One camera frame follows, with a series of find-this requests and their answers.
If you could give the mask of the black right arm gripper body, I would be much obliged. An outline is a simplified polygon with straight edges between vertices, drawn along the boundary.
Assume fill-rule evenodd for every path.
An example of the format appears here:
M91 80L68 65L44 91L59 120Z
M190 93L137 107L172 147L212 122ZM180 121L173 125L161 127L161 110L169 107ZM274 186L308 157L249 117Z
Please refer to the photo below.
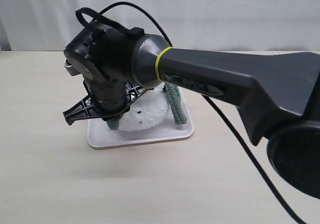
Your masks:
M134 83L131 58L135 43L115 28L91 21L65 47L63 54L83 77L87 95L63 112L68 125L102 119L107 122L130 110L147 89Z

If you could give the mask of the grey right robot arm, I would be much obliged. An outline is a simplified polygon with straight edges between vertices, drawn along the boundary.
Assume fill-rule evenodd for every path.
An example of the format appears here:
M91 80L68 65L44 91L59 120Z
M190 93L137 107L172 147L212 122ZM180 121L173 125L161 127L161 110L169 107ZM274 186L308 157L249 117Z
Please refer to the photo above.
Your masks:
M234 105L250 142L268 140L274 170L297 190L320 196L320 56L179 49L141 28L104 24L83 29L64 49L73 75L84 77L97 112L129 107L126 83L148 89L169 82Z

